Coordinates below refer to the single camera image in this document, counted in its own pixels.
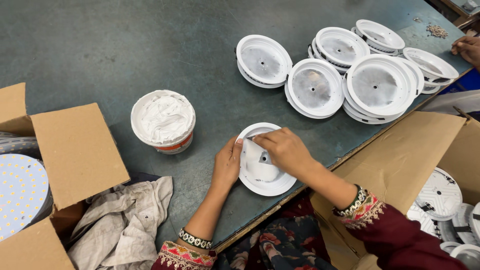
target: bangle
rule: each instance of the bangle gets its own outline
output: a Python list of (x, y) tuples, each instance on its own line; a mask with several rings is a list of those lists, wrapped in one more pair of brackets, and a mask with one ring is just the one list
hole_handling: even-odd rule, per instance
[(363, 187), (355, 184), (357, 186), (357, 196), (353, 200), (353, 202), (345, 209), (339, 210), (338, 208), (334, 207), (334, 212), (339, 215), (340, 217), (347, 216), (353, 213), (355, 210), (360, 207), (360, 205), (365, 201), (367, 197), (367, 190), (363, 189)]
[(210, 247), (212, 246), (212, 241), (207, 241), (189, 234), (185, 231), (185, 227), (180, 230), (179, 238), (191, 244), (192, 246), (196, 246), (202, 249), (210, 249)]

